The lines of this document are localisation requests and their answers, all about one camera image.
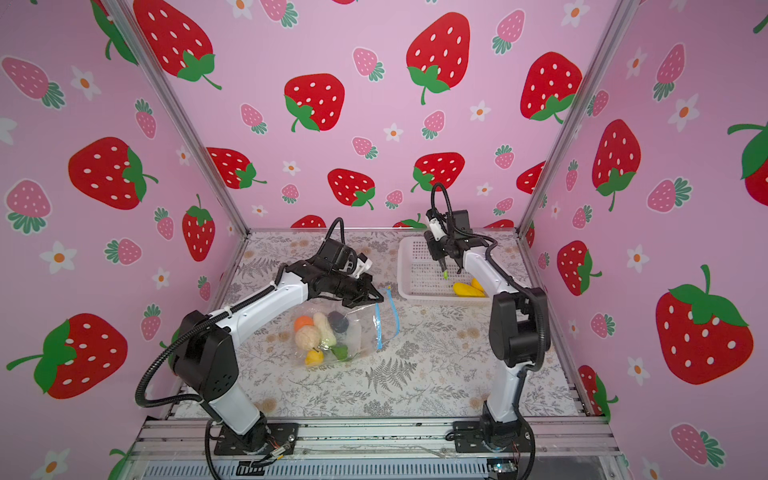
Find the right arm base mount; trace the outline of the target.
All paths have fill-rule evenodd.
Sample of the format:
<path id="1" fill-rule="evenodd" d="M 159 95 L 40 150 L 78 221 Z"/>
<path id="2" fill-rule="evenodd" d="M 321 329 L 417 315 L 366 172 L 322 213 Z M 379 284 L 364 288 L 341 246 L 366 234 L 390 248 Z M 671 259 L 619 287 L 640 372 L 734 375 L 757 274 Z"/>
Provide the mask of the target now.
<path id="1" fill-rule="evenodd" d="M 535 437 L 521 420 L 501 423 L 487 419 L 455 421 L 445 435 L 458 453 L 530 453 Z"/>

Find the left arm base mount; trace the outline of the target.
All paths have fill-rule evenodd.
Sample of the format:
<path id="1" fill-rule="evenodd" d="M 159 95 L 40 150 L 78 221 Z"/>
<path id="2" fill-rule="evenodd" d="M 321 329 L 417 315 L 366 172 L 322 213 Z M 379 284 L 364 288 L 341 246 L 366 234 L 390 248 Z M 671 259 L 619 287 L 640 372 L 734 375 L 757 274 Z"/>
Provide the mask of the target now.
<path id="1" fill-rule="evenodd" d="M 278 455 L 292 455 L 298 439 L 299 424 L 294 422 L 257 423 L 243 435 L 223 425 L 216 437 L 214 453 L 218 456 L 267 456 L 277 450 Z"/>

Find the white plastic basket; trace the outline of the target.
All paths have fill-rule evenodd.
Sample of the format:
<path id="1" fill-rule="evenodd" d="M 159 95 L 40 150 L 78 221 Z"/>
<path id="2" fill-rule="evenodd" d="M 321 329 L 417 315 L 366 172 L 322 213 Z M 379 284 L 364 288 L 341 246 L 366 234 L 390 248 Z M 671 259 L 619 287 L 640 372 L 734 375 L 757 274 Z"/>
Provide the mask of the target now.
<path id="1" fill-rule="evenodd" d="M 486 296 L 460 297 L 455 294 L 455 283 L 469 285 L 476 279 L 493 296 L 509 291 L 509 285 L 499 272 L 487 262 L 486 246 L 477 246 L 463 253 L 465 269 L 447 257 L 443 262 L 434 260 L 423 236 L 410 236 L 398 247 L 397 287 L 399 294 L 417 304 L 485 305 Z"/>

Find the yellow banana toy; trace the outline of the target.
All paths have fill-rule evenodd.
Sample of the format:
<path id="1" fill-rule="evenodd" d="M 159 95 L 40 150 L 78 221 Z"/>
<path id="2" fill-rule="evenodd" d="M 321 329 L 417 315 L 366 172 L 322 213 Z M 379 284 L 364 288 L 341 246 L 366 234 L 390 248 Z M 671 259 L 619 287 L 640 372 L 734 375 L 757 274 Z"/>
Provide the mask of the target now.
<path id="1" fill-rule="evenodd" d="M 486 294 L 482 288 L 477 288 L 470 284 L 456 282 L 453 284 L 453 292 L 461 298 L 485 298 Z"/>

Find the orange toy fruit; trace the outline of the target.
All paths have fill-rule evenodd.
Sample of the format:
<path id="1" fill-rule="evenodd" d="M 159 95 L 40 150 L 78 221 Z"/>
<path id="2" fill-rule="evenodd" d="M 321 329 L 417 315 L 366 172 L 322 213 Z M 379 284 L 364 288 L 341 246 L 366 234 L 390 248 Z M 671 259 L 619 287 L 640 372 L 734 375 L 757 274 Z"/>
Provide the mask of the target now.
<path id="1" fill-rule="evenodd" d="M 294 321 L 294 331 L 298 332 L 304 327 L 313 326 L 313 325 L 314 325 L 314 321 L 312 317 L 306 316 L 306 315 L 300 316 Z"/>

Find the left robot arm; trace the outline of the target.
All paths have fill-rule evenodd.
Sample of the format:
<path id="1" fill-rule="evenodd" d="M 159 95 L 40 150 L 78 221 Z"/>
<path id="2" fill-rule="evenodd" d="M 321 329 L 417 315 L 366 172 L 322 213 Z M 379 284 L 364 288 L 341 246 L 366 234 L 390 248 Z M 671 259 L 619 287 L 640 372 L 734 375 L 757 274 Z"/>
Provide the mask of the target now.
<path id="1" fill-rule="evenodd" d="M 347 309 L 381 303 L 384 297 L 373 285 L 371 266 L 364 254 L 326 239 L 312 257 L 281 265 L 268 286 L 240 302 L 209 314 L 190 312 L 182 320 L 177 339 L 139 380 L 135 403 L 155 408 L 196 402 L 212 420 L 256 449 L 265 443 L 268 425 L 239 381 L 239 347 L 270 321 L 309 300 L 337 301 Z M 175 374 L 193 392 L 151 399 L 146 394 L 149 382 L 168 358 L 173 359 Z"/>

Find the green leaf toy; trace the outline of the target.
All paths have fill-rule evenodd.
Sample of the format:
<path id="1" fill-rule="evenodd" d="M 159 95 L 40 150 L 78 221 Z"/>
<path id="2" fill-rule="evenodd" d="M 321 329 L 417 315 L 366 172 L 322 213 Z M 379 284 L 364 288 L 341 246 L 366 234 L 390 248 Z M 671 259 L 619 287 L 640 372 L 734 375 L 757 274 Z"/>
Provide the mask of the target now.
<path id="1" fill-rule="evenodd" d="M 331 353 L 335 359 L 339 362 L 345 362 L 350 359 L 349 349 L 347 345 L 337 344 L 330 348 Z"/>

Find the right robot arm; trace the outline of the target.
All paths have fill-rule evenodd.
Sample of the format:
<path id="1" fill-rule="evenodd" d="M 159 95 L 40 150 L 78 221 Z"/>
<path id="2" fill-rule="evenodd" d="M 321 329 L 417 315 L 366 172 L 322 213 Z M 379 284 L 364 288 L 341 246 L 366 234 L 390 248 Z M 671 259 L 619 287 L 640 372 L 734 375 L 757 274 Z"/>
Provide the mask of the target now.
<path id="1" fill-rule="evenodd" d="M 495 239 L 460 229 L 456 219 L 465 214 L 429 209 L 424 237 L 430 255 L 443 271 L 447 270 L 446 260 L 453 260 L 490 298 L 489 343 L 499 368 L 483 416 L 493 426 L 518 423 L 527 374 L 541 369 L 551 346 L 547 296 L 539 287 L 526 287 L 514 280 L 495 260 Z"/>

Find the dark avocado toy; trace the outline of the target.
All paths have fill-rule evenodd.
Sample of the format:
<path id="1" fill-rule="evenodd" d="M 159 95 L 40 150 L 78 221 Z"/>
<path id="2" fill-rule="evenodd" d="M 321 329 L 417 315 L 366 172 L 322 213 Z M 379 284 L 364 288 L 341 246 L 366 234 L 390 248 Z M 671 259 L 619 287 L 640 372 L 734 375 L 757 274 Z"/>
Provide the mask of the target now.
<path id="1" fill-rule="evenodd" d="M 328 322 L 331 329 L 338 334 L 345 333 L 349 328 L 349 320 L 338 311 L 331 311 L 328 315 Z"/>

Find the yellow bell pepper toy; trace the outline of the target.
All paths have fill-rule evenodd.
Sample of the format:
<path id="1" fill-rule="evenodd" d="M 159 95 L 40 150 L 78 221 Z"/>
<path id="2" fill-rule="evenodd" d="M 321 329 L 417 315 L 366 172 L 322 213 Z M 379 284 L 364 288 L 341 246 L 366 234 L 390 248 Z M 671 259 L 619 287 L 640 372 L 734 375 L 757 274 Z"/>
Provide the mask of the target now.
<path id="1" fill-rule="evenodd" d="M 485 290 L 484 290 L 484 288 L 482 287 L 482 285 L 480 284 L 480 282 L 479 282 L 477 279 L 475 279 L 475 278 L 473 278 L 473 279 L 472 279 L 472 282 L 471 282 L 471 286 L 472 286 L 473 288 L 475 288 L 475 289 L 477 289 L 477 290 L 481 291 L 481 292 L 485 292 Z"/>

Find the white radish toy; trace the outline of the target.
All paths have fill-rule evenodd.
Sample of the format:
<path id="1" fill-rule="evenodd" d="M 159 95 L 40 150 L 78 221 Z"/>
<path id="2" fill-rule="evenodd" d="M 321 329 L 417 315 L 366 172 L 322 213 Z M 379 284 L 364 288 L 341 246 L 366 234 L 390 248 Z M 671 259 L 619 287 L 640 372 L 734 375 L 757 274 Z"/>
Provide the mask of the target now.
<path id="1" fill-rule="evenodd" d="M 320 345 L 323 348 L 331 348 L 337 344 L 337 339 L 333 329 L 330 326 L 328 317 L 322 312 L 313 314 L 314 326 L 320 332 Z"/>

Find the clear zip top bag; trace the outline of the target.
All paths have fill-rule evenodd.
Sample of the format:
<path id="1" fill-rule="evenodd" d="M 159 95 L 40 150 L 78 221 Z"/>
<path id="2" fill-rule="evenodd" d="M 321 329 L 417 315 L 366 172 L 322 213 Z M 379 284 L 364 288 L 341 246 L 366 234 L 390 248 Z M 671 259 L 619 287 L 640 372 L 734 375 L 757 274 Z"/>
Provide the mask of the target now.
<path id="1" fill-rule="evenodd" d="M 356 307 L 354 309 L 345 309 L 339 303 L 319 303 L 308 302 L 291 313 L 293 334 L 292 341 L 294 346 L 294 363 L 301 367 L 307 367 L 304 363 L 308 351 L 301 350 L 295 343 L 294 321 L 300 316 L 310 316 L 316 312 L 322 312 L 326 316 L 331 311 L 338 311 L 344 314 L 349 320 L 349 328 L 345 333 L 335 333 L 337 344 L 348 346 L 350 359 L 345 362 L 339 362 L 335 359 L 330 348 L 323 348 L 321 345 L 313 350 L 324 352 L 325 359 L 322 365 L 332 365 L 337 363 L 346 363 L 358 358 L 381 353 L 388 343 L 396 338 L 402 329 L 400 313 L 394 301 L 394 295 L 389 287 L 383 289 L 384 301 L 373 305 Z"/>

